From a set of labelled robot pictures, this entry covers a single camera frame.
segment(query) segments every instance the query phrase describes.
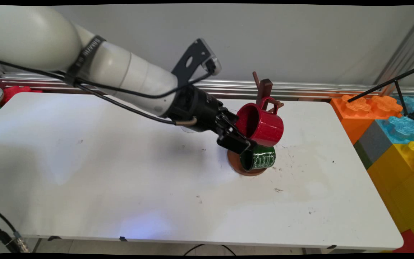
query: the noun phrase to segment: red enamel mug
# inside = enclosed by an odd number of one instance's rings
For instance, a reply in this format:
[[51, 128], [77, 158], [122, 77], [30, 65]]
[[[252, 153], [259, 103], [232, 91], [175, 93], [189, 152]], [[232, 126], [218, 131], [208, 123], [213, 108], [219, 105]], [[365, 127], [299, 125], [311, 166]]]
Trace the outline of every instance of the red enamel mug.
[[263, 110], [263, 106], [272, 97], [261, 99], [260, 105], [247, 103], [237, 112], [239, 119], [235, 126], [247, 138], [254, 140], [262, 146], [274, 146], [279, 142], [284, 133], [284, 123], [277, 116], [277, 105], [274, 104], [272, 113]]

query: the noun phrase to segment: green enamel mug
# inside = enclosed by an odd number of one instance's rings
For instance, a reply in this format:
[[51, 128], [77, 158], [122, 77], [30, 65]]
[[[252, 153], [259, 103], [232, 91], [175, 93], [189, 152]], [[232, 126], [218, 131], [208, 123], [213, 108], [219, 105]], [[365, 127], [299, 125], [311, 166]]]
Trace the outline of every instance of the green enamel mug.
[[245, 171], [271, 167], [276, 161], [274, 146], [255, 146], [240, 155], [240, 163]]

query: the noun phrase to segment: mug handle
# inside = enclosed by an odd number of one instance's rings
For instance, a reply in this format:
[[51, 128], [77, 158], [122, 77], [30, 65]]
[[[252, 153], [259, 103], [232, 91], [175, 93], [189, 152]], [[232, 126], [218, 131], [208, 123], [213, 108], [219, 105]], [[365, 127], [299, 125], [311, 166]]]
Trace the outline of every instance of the mug handle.
[[[263, 107], [265, 106], [265, 103], [266, 103], [266, 102], [269, 102], [269, 100], [274, 100], [274, 98], [272, 98], [272, 97], [268, 96], [268, 97], [263, 97], [263, 98], [261, 99], [261, 102], [260, 102], [260, 109], [261, 109], [261, 110], [263, 110]], [[274, 115], [276, 115], [276, 114], [277, 114], [277, 109], [278, 109], [279, 107], [277, 106], [277, 103], [273, 103], [273, 105], [274, 105], [274, 110], [272, 111], [272, 113], [273, 113]]]

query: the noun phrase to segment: table surface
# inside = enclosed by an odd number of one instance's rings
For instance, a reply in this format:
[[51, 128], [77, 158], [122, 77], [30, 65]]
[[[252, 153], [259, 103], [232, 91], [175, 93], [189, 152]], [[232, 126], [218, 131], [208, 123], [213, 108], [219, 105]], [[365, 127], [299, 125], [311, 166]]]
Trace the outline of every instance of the table surface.
[[213, 132], [92, 95], [19, 93], [0, 110], [0, 212], [26, 237], [401, 247], [332, 107], [284, 103], [274, 166], [245, 177]]

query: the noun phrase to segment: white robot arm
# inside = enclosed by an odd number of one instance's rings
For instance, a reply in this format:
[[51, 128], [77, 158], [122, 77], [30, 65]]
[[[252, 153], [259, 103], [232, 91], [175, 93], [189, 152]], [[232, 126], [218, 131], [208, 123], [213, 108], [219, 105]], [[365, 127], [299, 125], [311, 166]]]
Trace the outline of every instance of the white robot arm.
[[[43, 71], [66, 71], [95, 35], [45, 6], [0, 5], [0, 60]], [[82, 78], [144, 94], [161, 94], [177, 87], [177, 77], [109, 42], [103, 42]], [[161, 116], [175, 93], [148, 99], [100, 89]]]
[[[67, 72], [81, 57], [95, 35], [72, 23], [46, 6], [0, 5], [0, 61], [43, 72]], [[238, 119], [212, 95], [190, 85], [189, 79], [202, 66], [208, 75], [216, 75], [221, 66], [203, 39], [187, 49], [172, 72], [149, 63], [137, 55], [109, 42], [95, 48], [76, 77], [147, 95], [146, 98], [117, 90], [99, 88], [102, 92], [132, 103], [158, 117], [173, 121], [196, 121], [194, 131], [211, 130], [219, 135], [217, 143], [241, 154], [256, 143], [239, 133]]]

